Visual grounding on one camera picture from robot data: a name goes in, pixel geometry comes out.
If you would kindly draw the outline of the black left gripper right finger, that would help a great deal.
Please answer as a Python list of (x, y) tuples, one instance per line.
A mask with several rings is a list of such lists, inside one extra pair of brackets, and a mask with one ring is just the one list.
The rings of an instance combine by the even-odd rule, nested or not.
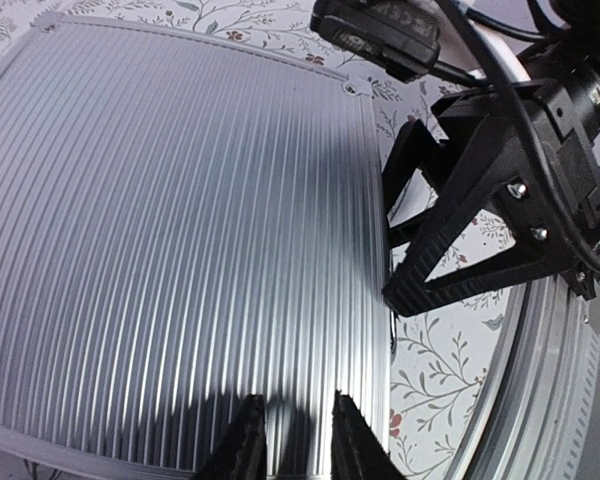
[(404, 479), (349, 395), (336, 392), (332, 410), (332, 479)]

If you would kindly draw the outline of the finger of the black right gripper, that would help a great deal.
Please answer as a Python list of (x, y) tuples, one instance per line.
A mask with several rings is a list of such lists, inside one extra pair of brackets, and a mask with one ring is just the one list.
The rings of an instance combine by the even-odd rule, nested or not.
[[(422, 121), (409, 121), (400, 128), (381, 174), (382, 227), (389, 247), (411, 243), (448, 249), (453, 240), (448, 232), (449, 216), (460, 202), (459, 160), (459, 147), (451, 140), (435, 139)], [(388, 216), (417, 172), (439, 195), (438, 204), (392, 226)]]

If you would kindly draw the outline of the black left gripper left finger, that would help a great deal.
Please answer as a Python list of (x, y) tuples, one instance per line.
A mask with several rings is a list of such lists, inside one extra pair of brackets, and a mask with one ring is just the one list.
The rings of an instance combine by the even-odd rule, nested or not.
[(266, 479), (265, 402), (249, 394), (241, 402), (219, 445), (193, 479)]

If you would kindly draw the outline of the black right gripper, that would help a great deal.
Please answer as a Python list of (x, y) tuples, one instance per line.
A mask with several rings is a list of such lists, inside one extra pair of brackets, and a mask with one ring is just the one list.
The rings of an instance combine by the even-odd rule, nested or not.
[[(442, 97), (432, 111), (447, 135), (452, 180), (460, 185), (460, 202), (449, 216), (453, 240), (446, 250), (402, 245), (405, 255), (382, 290), (395, 313), (414, 316), (556, 274), (575, 294), (595, 298), (600, 273), (568, 246), (549, 197), (565, 201), (582, 238), (600, 258), (600, 166), (592, 150), (600, 133), (600, 51), (567, 40), (528, 51), (523, 65), (531, 78), (516, 91), (543, 148), (553, 188), (541, 186), (495, 94)], [(512, 244), (462, 262), (465, 232), (484, 210), (503, 221)]]

